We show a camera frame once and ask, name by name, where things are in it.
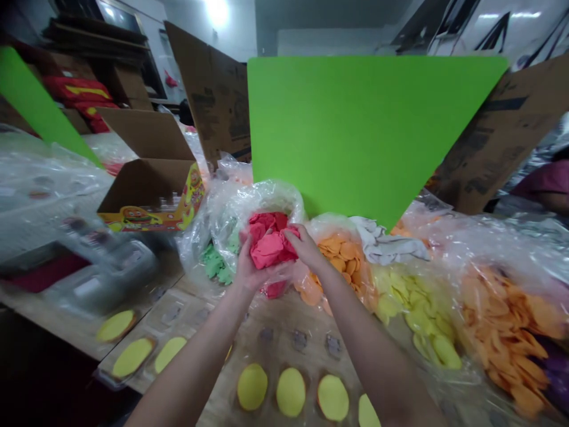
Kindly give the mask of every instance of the ceiling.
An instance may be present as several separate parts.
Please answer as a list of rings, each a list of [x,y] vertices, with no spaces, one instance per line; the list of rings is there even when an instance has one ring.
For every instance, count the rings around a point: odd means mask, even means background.
[[[413,0],[255,0],[257,22],[285,28],[379,28],[401,21]]]

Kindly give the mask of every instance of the wooden table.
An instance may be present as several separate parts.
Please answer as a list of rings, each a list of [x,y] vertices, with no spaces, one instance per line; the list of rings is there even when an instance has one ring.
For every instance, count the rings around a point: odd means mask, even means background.
[[[135,375],[126,381],[128,387],[144,393],[156,377],[153,369],[154,359],[168,339],[174,336],[191,339],[200,321],[206,318],[199,313],[215,306],[222,292],[215,288],[215,284],[211,285],[214,286],[213,292],[204,294],[203,284],[198,286],[192,283],[188,276],[183,276],[148,312],[145,319],[103,359],[99,365],[100,369],[111,370],[117,357],[132,341],[144,336],[152,337],[157,342],[153,353]],[[181,311],[178,318],[166,329],[164,324],[162,327],[157,326],[165,318],[171,321],[170,307],[175,304],[174,301],[182,301],[187,306],[186,311]],[[378,328],[383,328],[380,322],[377,322],[377,325]],[[269,386],[261,408],[254,413],[246,413],[236,402],[235,390],[241,371],[253,362],[263,366],[269,378]],[[300,418],[295,420],[283,417],[274,400],[278,376],[281,370],[288,366],[299,368],[308,385],[305,410]],[[518,425],[511,419],[504,423],[511,412],[508,408],[489,403],[483,387],[443,384],[428,372],[421,369],[418,372],[432,398],[445,413],[450,426]],[[239,328],[232,353],[219,375],[199,425],[330,426],[329,422],[323,420],[316,402],[316,386],[319,379],[327,373],[338,375],[349,392],[350,414],[341,425],[357,426],[357,402],[363,394],[363,389],[334,319],[317,307],[307,306],[294,289],[272,301],[267,301],[264,296],[259,295],[255,297],[247,319]]]
[[[157,276],[143,289],[133,294],[117,311],[137,307],[142,318],[152,308],[154,300],[159,298],[166,289],[174,286],[182,277],[183,269],[176,253],[162,253],[159,260],[160,271]],[[0,301],[97,361],[103,360],[115,347],[115,344],[102,345],[95,340],[95,334],[101,324],[100,320],[89,321],[75,316],[45,299],[41,293],[32,294],[16,286],[2,283]]]
[[[123,349],[142,336],[156,340],[153,353],[125,386],[144,393],[156,377],[154,358],[167,340],[174,336],[188,339],[212,310],[223,294],[222,288],[211,283],[208,289],[198,286],[183,275],[178,257],[166,253],[161,257],[161,274],[148,286],[168,289],[155,304],[143,305],[146,315],[116,346],[101,346],[94,339],[98,324],[68,314],[40,294],[31,294],[8,285],[0,285],[0,300],[17,313],[38,324],[59,338],[100,361],[99,368],[111,371]],[[140,299],[125,302],[140,306]],[[267,397],[261,409],[254,413],[242,411],[236,402],[236,382],[241,371],[250,363],[260,363],[269,377]],[[280,371],[288,366],[298,367],[307,380],[308,393],[305,410],[299,419],[283,417],[276,408],[274,394]],[[418,370],[429,393],[445,413],[450,426],[510,426],[518,424],[511,419],[507,407],[497,401],[487,401],[484,390],[437,382],[429,373]],[[232,353],[224,366],[210,399],[202,413],[199,425],[322,425],[316,403],[316,385],[326,373],[338,375],[344,381],[350,396],[350,414],[342,425],[357,426],[357,401],[363,389],[357,379],[351,360],[343,346],[333,318],[316,307],[309,307],[299,295],[289,292],[272,301],[255,297],[250,312],[239,328]],[[542,420],[535,425],[554,425]]]

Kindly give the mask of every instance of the green foam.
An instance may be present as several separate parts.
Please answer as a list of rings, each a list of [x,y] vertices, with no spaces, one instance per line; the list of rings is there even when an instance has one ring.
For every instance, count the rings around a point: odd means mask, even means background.
[[[46,143],[57,142],[103,167],[13,47],[0,47],[0,94]]]
[[[507,68],[505,58],[252,58],[256,182],[281,179],[306,212],[397,223]]]

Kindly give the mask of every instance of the yellow oval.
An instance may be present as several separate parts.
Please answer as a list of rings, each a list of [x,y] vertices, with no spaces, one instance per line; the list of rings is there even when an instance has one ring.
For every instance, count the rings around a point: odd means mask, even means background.
[[[164,348],[160,351],[158,356],[156,357],[156,361],[154,362],[154,368],[156,369],[156,373],[159,374],[164,370],[164,368],[170,363],[174,356],[178,354],[182,347],[186,345],[188,340],[183,337],[174,337],[169,340]]]
[[[318,384],[318,404],[330,421],[342,421],[348,415],[350,398],[338,377],[326,375]]]
[[[114,363],[113,376],[125,378],[136,372],[153,348],[154,342],[149,338],[141,338],[130,343]]]
[[[378,415],[369,401],[367,394],[362,394],[357,407],[357,420],[360,427],[381,427]]]
[[[287,417],[296,418],[306,401],[306,385],[302,374],[295,368],[285,369],[277,385],[277,405]]]
[[[122,337],[135,324],[136,316],[133,310],[121,311],[108,318],[99,328],[96,339],[99,342],[111,342]]]
[[[258,409],[267,392],[267,374],[259,364],[251,364],[243,369],[237,382],[237,398],[241,407],[247,411]]]

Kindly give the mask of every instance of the toy packaging box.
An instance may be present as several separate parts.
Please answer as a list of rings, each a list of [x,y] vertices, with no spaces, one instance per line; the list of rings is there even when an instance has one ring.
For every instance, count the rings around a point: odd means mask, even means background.
[[[115,232],[179,231],[204,196],[196,160],[171,114],[98,109],[140,157],[125,163],[97,214]]]

